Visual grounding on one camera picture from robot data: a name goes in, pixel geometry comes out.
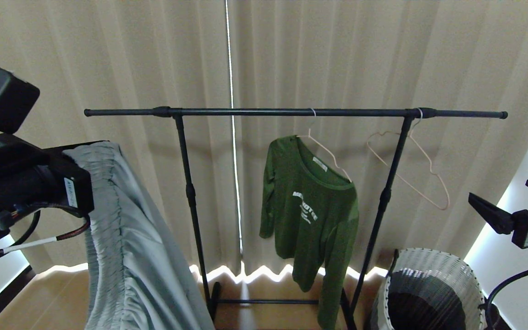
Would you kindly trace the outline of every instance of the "horizontal metal bar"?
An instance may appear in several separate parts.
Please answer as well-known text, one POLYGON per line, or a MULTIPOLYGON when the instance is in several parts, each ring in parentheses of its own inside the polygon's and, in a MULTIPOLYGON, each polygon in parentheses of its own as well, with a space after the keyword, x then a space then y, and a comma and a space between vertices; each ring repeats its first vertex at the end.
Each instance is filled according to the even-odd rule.
POLYGON ((463 110, 435 110, 421 107, 413 109, 183 109, 171 107, 156 107, 153 109, 85 109, 84 114, 90 116, 320 116, 320 117, 483 117, 505 119, 505 111, 463 111, 463 110))
POLYGON ((218 303, 280 303, 289 305, 316 305, 318 300, 299 300, 299 299, 218 299, 218 303))

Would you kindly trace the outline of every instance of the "clothes hanger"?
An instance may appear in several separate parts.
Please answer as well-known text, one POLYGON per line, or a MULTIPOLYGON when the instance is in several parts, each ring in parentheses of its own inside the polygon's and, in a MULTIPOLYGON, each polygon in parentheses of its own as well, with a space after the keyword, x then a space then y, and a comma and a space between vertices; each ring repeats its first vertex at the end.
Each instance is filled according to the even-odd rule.
POLYGON ((313 108, 311 108, 311 110, 313 111, 313 115, 314 115, 315 117, 314 117, 314 119, 313 119, 311 125, 308 126, 308 134, 307 134, 307 135, 297 135, 297 138, 310 138, 310 139, 313 140, 316 144, 318 144, 319 146, 321 146, 321 148, 324 148, 325 151, 327 151, 327 152, 331 155, 331 157, 333 157, 333 163, 335 164, 335 167, 337 167, 338 169, 342 170, 343 173, 346 175, 346 178, 347 178, 348 180, 350 180, 350 182, 352 182, 352 180, 350 179, 350 176, 347 175, 346 170, 342 169, 341 167, 339 167, 339 166, 337 165, 337 160, 336 160, 335 155, 333 155, 333 153, 332 153, 331 151, 329 151, 328 148, 325 148, 325 146, 323 146, 323 145, 321 144, 321 142, 315 140, 315 139, 311 136, 311 127, 313 127, 313 125, 314 125, 314 123, 315 123, 315 120, 317 119, 317 112, 315 112, 315 109, 313 109, 313 108))
MULTIPOLYGON (((415 126, 419 125, 419 123, 421 123, 421 120, 423 119, 423 110, 421 110, 421 108, 417 108, 419 110, 419 112, 421 113, 421 118, 419 118, 419 121, 417 121, 417 123, 413 124, 413 126, 411 127, 411 131, 409 132, 409 135, 408 137, 411 139, 411 141, 413 141, 415 143, 415 145, 417 145, 417 147, 419 148, 419 150, 423 153, 423 155, 425 155, 425 157, 427 157, 427 160, 429 160, 429 173, 432 175, 432 176, 436 176, 440 182, 441 182, 441 185, 444 187, 444 190, 445 190, 445 196, 447 197, 447 203, 445 206, 440 206, 438 204, 436 204, 434 201, 432 201, 429 197, 425 196, 425 194, 423 194, 422 192, 420 192, 419 190, 417 190, 417 188, 413 187, 412 184, 410 184, 408 181, 406 181, 402 176, 400 175, 396 175, 398 178, 400 178, 403 182, 405 182, 410 188, 412 188, 413 190, 415 190, 419 195, 421 195, 421 197, 423 197, 425 200, 427 200, 429 203, 433 204, 436 208, 442 210, 442 211, 445 211, 446 209, 448 209, 449 205, 451 204, 450 200, 449 200, 449 192, 447 190, 447 187, 446 187, 446 184, 444 183, 444 180, 441 178, 441 176, 438 174, 438 173, 435 173, 433 172, 433 161, 431 160, 431 158, 429 157, 429 155, 427 155, 427 153, 425 152, 425 150, 423 150, 423 148, 421 147, 421 145, 419 145, 419 143, 417 142, 417 140, 415 140, 415 138, 413 137, 413 132, 415 130, 415 126)), ((400 135, 400 133, 397 133, 397 132, 392 132, 392 131, 389 131, 387 130, 386 132, 384 133, 380 133, 380 132, 376 132, 374 134, 372 134, 371 136, 369 136, 368 140, 366 141, 366 146, 368 147, 368 149, 380 160, 382 161, 382 163, 388 167, 390 167, 390 165, 384 161, 384 159, 382 159, 376 152, 374 149, 372 149, 372 147, 370 146, 370 139, 375 136, 375 135, 380 135, 380 136, 384 136, 385 134, 387 133, 390 133, 390 134, 396 134, 396 135, 400 135)))

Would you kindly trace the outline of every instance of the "green shirt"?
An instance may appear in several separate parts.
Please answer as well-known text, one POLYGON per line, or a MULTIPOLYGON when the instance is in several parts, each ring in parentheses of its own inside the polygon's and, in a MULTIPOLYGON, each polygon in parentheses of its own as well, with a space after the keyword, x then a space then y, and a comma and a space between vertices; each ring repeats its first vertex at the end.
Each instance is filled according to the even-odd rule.
POLYGON ((354 184, 317 159, 300 138, 282 137, 268 148, 262 204, 260 236, 274 233, 276 253, 295 258, 293 279, 301 290, 311 289, 325 262, 317 321, 333 329, 358 232, 354 184))

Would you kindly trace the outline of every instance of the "light through curtain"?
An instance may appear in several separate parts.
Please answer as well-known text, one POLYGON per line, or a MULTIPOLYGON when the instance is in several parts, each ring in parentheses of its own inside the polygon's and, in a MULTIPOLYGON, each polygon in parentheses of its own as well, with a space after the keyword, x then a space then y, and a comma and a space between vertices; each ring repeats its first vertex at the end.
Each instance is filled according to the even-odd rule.
MULTIPOLYGON (((377 260, 387 267, 394 248, 467 253, 484 225, 467 203, 468 192, 500 198, 528 148, 528 2, 230 2, 229 21, 236 107, 508 111, 505 121, 436 118, 417 126, 414 136, 434 159, 452 205, 439 211, 395 179, 369 269, 377 260)), ((277 257, 273 239, 258 236, 262 173, 268 144, 306 134, 310 121, 236 118, 247 274, 262 264, 279 272, 287 263, 277 257)), ((335 153, 356 184, 361 216, 350 263, 356 270, 388 173, 365 142, 377 130, 399 130, 401 123, 325 117, 313 126, 314 137, 335 153)), ((395 136, 372 144, 392 159, 395 136)), ((399 173, 436 202, 445 202, 413 144, 403 153, 399 173)))
MULTIPOLYGON (((86 118, 83 109, 228 107, 224 2, 0 1, 0 66, 41 90, 17 135, 41 148, 120 144, 189 264, 198 264, 174 121, 86 118)), ((231 119, 184 121, 207 269, 227 265, 238 274, 231 119)), ((22 234, 28 223, 18 223, 12 234, 22 234)), ((46 210, 34 236, 79 225, 46 210)), ((24 253, 37 272, 86 261, 82 238, 24 253)))

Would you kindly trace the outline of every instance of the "brown floor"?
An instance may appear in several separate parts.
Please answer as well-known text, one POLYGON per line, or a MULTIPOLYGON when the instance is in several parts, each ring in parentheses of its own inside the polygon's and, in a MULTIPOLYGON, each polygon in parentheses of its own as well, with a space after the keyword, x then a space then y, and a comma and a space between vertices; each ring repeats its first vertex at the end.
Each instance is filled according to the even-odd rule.
MULTIPOLYGON (((213 282, 222 284, 222 298, 316 299, 322 277, 309 292, 302 292, 290 275, 281 282, 260 276, 249 284, 235 284, 223 274, 213 282)), ((354 319, 363 328, 364 313, 369 313, 382 278, 375 275, 364 284, 354 319)), ((344 287, 348 296, 356 280, 348 276, 344 287)), ((88 272, 52 271, 36 276, 0 314, 0 330, 82 329, 88 308, 88 272)), ((237 305, 220 304, 215 326, 218 329, 318 329, 316 305, 237 305)), ((340 315, 336 329, 345 329, 340 315)))

